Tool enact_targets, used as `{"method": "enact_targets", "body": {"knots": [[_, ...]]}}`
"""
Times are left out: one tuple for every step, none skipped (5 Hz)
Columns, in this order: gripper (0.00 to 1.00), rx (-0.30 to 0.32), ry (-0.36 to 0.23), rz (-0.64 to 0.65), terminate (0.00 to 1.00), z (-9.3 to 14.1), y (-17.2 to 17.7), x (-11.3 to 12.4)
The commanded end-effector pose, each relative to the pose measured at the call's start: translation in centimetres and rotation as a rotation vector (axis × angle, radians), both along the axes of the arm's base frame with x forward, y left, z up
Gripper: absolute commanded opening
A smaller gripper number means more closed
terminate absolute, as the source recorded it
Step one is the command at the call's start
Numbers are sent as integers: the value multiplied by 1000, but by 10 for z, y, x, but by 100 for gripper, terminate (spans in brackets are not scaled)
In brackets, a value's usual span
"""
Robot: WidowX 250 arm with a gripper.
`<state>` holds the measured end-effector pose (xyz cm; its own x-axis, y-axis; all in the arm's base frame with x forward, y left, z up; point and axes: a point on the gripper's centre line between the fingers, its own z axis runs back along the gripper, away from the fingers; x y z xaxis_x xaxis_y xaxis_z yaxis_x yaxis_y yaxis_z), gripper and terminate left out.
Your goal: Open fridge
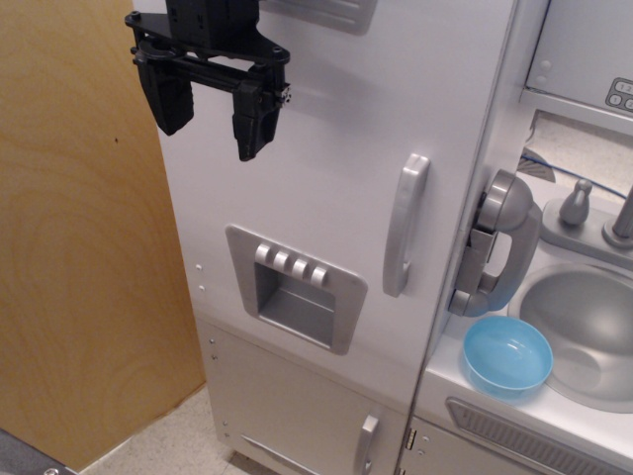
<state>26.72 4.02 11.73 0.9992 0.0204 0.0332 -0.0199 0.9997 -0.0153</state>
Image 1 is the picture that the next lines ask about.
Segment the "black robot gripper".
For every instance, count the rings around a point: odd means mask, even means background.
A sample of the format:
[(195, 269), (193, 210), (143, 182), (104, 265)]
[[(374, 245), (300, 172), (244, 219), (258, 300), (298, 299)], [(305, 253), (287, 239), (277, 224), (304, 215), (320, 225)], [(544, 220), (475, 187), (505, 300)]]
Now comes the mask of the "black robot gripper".
[(257, 1), (167, 1), (165, 14), (132, 11), (139, 81), (157, 126), (168, 136), (194, 117), (191, 82), (232, 92), (238, 157), (248, 161), (274, 140), (290, 101), (290, 53), (257, 30)]

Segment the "grey robot base corner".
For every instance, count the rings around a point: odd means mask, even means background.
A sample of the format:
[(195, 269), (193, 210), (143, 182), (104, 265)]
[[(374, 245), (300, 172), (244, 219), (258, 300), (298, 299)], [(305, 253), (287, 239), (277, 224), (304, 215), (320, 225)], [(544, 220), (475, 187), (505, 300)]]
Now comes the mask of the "grey robot base corner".
[(5, 430), (1, 430), (1, 473), (14, 475), (76, 475), (65, 464), (51, 458)]

